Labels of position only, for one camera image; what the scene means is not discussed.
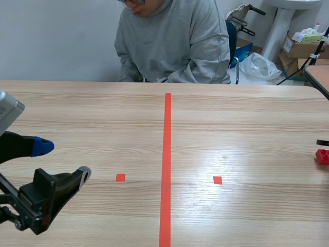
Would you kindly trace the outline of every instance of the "white plastic bag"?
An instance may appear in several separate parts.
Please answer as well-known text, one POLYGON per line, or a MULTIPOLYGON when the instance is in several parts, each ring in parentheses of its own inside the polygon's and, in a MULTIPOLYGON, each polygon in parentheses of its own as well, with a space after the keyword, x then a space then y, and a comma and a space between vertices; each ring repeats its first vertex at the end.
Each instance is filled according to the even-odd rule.
POLYGON ((256 76, 266 81, 276 79, 282 74, 282 71, 278 70, 274 63, 258 53, 253 53, 243 60, 240 64, 240 70, 246 75, 256 76))

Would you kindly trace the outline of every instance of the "red tape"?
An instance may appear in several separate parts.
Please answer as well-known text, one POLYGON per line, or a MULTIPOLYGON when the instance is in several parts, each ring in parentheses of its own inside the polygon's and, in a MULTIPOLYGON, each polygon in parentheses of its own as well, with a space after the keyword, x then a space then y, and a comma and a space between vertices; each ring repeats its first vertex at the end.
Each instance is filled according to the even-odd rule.
POLYGON ((171 246, 171 94, 164 104, 159 247, 171 246))

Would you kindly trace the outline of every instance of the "box label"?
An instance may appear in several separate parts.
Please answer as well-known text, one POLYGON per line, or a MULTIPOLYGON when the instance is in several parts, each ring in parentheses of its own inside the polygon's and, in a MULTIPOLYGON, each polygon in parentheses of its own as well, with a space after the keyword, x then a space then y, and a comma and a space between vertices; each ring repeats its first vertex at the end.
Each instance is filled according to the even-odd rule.
POLYGON ((284 42, 284 46, 283 46, 283 48, 285 49, 285 51, 286 51, 287 53, 290 52, 290 50, 291 50, 293 44, 294 44, 293 41, 291 41, 289 38, 286 39, 286 42, 284 42))

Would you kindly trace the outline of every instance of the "tripod stand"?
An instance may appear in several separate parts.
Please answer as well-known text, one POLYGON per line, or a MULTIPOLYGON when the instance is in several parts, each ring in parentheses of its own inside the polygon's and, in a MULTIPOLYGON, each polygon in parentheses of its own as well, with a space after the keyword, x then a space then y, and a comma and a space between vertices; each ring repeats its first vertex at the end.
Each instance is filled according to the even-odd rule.
POLYGON ((307 66, 309 60, 310 60, 310 65, 315 65, 318 58, 320 57, 320 53, 324 52, 322 50, 322 47, 324 45, 324 42, 328 39, 328 35, 329 35, 329 27, 327 29, 327 31, 325 32, 324 36, 322 36, 321 38, 321 42, 317 48, 317 50, 315 51, 314 54, 311 54, 310 57, 306 60, 306 62, 300 67, 299 70, 297 70, 295 73, 293 73, 291 76, 287 77, 286 79, 284 79, 283 81, 281 81, 280 83, 277 84, 277 86, 281 85, 283 82, 285 82, 286 80, 289 80, 291 77, 293 77, 295 74, 297 74, 298 72, 302 71, 305 66, 307 66))

